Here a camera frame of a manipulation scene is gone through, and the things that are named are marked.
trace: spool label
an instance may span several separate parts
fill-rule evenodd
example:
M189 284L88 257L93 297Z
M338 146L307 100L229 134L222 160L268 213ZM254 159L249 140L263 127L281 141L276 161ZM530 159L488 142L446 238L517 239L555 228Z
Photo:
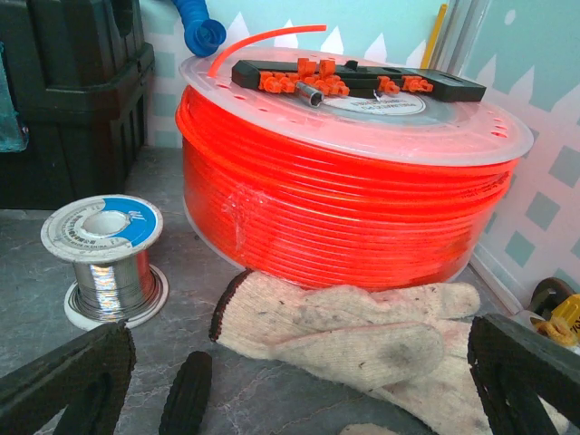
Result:
M129 198L99 198L61 220L58 241L70 248L132 249L153 234L157 218L146 204Z
M425 101L409 93L382 95L379 100L355 97L326 98L323 100L323 104L345 111L357 111L372 115L414 115L425 110Z

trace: white paper label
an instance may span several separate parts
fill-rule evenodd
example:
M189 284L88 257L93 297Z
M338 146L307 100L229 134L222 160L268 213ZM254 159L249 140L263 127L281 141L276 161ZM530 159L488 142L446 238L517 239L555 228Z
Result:
M425 110L425 102L415 95L399 93L382 95L379 100L355 97L325 98L323 104L346 111L358 111L372 115L412 115Z

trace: yellow pole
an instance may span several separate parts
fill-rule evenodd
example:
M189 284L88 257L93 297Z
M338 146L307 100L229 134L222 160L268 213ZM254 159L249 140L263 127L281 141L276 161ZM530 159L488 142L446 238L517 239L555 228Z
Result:
M439 8L439 13L437 14L437 19L435 20L435 25L431 31L429 41L427 42L427 47L425 48L425 53L423 54L423 60L420 61L421 68L429 68L429 62L431 56L433 55L433 49L435 48L435 43L437 38L439 38L439 33L441 32L441 26L443 25L443 19L445 18L445 13L447 12L447 5L443 4Z

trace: metal fitting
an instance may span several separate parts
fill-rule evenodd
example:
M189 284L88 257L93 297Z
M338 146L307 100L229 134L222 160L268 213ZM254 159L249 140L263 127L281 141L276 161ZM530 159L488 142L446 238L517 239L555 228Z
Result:
M304 82L296 83L296 91L298 92L298 97L311 107L318 107L323 102L323 93Z

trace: blue hose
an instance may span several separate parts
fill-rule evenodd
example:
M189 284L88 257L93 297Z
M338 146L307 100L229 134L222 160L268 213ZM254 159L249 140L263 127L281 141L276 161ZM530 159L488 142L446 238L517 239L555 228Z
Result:
M226 28L209 18L205 0L173 0L185 28L183 37L189 50L199 57L215 53L226 41Z

